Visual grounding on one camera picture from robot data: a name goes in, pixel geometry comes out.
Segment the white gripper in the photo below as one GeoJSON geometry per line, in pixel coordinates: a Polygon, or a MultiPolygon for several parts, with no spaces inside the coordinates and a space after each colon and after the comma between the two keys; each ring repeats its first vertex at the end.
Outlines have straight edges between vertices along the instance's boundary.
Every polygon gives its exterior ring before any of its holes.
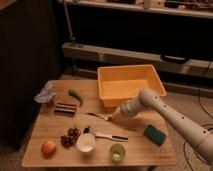
{"type": "Polygon", "coordinates": [[[112,114],[113,123],[121,123],[124,121],[123,117],[135,117],[143,109],[143,105],[138,98],[127,100],[122,103],[120,108],[117,108],[112,114]]]}

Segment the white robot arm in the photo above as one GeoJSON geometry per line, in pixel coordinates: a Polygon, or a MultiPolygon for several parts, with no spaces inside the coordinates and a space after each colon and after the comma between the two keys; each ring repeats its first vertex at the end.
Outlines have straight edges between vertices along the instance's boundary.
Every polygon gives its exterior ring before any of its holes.
{"type": "Polygon", "coordinates": [[[122,102],[113,112],[113,121],[135,117],[147,107],[157,111],[208,164],[213,164],[213,134],[170,107],[150,88],[145,88],[135,98],[122,102]]]}

